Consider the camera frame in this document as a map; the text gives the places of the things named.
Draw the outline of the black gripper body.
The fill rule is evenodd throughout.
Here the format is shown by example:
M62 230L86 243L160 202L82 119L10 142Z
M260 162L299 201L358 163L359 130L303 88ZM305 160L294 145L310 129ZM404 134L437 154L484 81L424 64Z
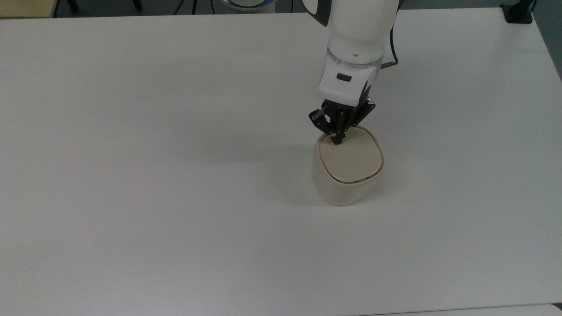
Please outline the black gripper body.
M325 99L321 109L329 118L337 118L341 113L345 117L357 118L363 113L364 104L366 104L365 100L361 100L357 106L349 106Z

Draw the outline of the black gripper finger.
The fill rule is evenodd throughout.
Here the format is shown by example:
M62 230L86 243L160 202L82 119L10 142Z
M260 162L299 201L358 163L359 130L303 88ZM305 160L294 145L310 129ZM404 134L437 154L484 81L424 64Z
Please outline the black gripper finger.
M356 127L371 113L376 107L372 100L366 100L355 107L341 108L339 110L339 143L343 142L347 130Z
M335 145L342 143L342 109L322 108L308 114L313 126L323 134L330 136Z

